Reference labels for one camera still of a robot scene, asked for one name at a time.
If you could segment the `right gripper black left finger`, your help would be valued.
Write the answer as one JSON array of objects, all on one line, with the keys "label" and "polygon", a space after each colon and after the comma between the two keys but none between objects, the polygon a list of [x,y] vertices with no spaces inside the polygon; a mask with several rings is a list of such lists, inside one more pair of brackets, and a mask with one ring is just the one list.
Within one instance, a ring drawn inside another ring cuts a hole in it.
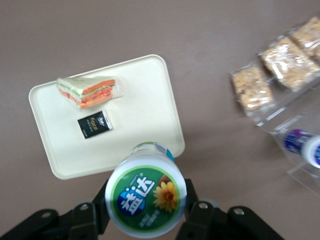
[{"label": "right gripper black left finger", "polygon": [[97,240],[110,221],[104,183],[92,201],[83,202],[60,215],[55,209],[41,209],[22,220],[2,240]]}]

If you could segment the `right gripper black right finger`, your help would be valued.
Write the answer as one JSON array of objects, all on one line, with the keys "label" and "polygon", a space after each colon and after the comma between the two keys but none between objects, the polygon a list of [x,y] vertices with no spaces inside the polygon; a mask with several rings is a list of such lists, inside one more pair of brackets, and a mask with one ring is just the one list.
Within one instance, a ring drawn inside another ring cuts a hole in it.
[{"label": "right gripper black right finger", "polygon": [[199,199],[193,182],[186,179],[185,222],[177,240],[282,240],[283,237],[253,210],[233,206],[223,212],[211,199]]}]

